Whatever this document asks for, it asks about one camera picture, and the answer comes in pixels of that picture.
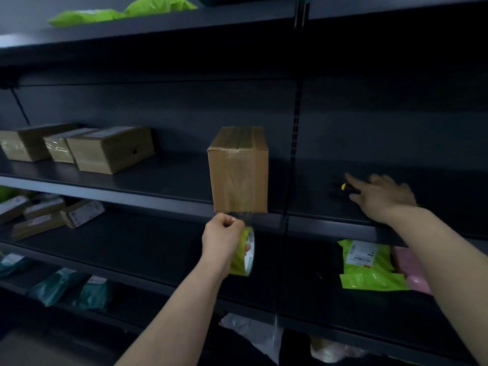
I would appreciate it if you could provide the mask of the person's right hand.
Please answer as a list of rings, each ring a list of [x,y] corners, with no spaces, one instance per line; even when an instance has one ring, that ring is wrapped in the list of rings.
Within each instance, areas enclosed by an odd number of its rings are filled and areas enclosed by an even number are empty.
[[[389,224],[393,213],[401,207],[417,207],[417,201],[407,184],[397,184],[388,175],[372,174],[364,181],[345,173],[345,180],[360,190],[367,199],[363,213],[379,223]]]

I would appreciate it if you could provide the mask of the clear packing tape roll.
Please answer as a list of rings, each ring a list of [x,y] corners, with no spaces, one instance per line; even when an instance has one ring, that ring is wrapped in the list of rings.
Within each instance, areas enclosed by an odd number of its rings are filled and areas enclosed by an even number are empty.
[[[225,271],[222,271],[222,280],[228,275],[248,277],[253,268],[254,254],[255,254],[255,231],[252,226],[252,213],[238,213],[234,219],[241,220],[245,223],[245,227],[241,230],[240,242],[236,247],[235,255],[229,261],[229,265]]]

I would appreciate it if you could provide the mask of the person's right forearm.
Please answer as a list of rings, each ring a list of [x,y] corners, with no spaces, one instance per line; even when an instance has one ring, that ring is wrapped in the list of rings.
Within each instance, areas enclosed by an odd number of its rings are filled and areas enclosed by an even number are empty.
[[[442,313],[480,366],[488,366],[488,256],[427,209],[394,205],[373,217],[418,258]]]

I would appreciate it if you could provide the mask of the person's left forearm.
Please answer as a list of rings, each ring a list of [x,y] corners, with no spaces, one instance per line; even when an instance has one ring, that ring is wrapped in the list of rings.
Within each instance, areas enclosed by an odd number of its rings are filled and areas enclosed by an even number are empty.
[[[230,259],[203,255],[114,366],[197,366]]]

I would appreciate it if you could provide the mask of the black yellow utility knife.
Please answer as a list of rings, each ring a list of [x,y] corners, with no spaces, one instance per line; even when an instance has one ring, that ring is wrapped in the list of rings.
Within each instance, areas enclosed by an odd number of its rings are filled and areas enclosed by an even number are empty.
[[[335,182],[332,190],[328,193],[330,197],[347,197],[349,195],[361,195],[362,192],[347,182]]]

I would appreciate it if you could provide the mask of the tall taped cardboard box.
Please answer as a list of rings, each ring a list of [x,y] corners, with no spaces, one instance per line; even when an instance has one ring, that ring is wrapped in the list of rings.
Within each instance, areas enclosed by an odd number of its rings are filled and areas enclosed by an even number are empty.
[[[268,212],[269,149],[263,126],[222,127],[207,154],[216,213]]]

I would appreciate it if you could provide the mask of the dark metal shelving unit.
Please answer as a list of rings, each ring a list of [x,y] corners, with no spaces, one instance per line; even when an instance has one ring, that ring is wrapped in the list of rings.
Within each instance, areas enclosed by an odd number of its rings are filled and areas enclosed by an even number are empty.
[[[198,259],[214,214],[207,148],[263,126],[267,213],[249,278],[217,309],[425,366],[476,362],[435,301],[341,288],[340,239],[404,243],[339,184],[387,174],[488,253],[488,0],[226,0],[113,22],[0,32],[0,128],[147,126],[156,155],[113,176],[0,153],[0,184],[110,212],[0,247],[123,283],[143,329]]]

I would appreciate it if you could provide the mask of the labelled lime green mailer bag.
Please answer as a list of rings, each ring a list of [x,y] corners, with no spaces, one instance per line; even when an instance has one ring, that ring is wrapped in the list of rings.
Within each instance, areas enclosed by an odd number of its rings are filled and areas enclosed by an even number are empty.
[[[344,272],[340,275],[343,289],[379,292],[408,291],[403,274],[397,273],[391,260],[391,250],[359,240],[339,240]]]

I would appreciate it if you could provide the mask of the pink mailer bag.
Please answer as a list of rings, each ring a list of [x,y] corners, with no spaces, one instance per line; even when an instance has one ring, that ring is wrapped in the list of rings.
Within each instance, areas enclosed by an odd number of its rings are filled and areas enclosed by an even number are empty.
[[[418,258],[406,247],[392,248],[394,266],[403,274],[410,290],[432,295]]]

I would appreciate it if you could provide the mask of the white plastic bag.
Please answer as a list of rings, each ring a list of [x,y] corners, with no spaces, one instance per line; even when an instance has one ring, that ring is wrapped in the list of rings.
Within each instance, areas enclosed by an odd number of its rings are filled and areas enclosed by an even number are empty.
[[[241,335],[279,366],[284,328],[277,326],[277,323],[270,325],[228,313],[219,321],[219,325]]]

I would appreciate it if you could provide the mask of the large labelled cardboard box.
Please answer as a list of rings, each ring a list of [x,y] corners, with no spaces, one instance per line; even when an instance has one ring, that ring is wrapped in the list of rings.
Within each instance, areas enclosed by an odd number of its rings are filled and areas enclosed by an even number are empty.
[[[80,171],[113,175],[155,155],[151,129],[118,126],[67,139]]]

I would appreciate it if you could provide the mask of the small labelled cardboard box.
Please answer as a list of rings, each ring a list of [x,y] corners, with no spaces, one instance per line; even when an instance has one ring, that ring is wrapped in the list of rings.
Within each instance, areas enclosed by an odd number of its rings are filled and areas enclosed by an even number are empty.
[[[65,226],[60,213],[51,213],[17,223],[13,226],[11,239],[18,241],[34,235]]]
[[[81,200],[60,211],[65,224],[72,229],[82,226],[105,212],[105,207],[100,201]]]
[[[66,204],[64,198],[57,197],[25,208],[23,215],[26,220],[31,220],[45,215],[58,213],[65,207]]]
[[[13,197],[0,203],[0,225],[20,217],[23,214],[23,211],[30,205],[30,199],[23,195]]]

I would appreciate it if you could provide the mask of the translucent cream plastic bag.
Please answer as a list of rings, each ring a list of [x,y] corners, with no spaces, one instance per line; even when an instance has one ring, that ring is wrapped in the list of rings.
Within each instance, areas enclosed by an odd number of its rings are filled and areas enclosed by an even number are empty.
[[[338,363],[346,358],[361,358],[367,350],[309,335],[311,356],[323,363]]]

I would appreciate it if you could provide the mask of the small taped cardboard box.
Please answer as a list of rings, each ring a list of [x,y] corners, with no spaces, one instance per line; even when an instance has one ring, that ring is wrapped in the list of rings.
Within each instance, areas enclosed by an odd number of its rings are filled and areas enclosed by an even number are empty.
[[[97,131],[96,128],[77,128],[43,137],[44,143],[55,162],[75,164],[76,161],[68,145],[68,139]]]

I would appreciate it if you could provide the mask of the flat taped cardboard box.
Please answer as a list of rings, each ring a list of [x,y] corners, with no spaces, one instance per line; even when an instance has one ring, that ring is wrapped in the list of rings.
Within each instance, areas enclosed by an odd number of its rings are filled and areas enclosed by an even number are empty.
[[[9,160],[36,162],[51,159],[44,137],[80,128],[77,123],[45,124],[0,131],[0,146]]]

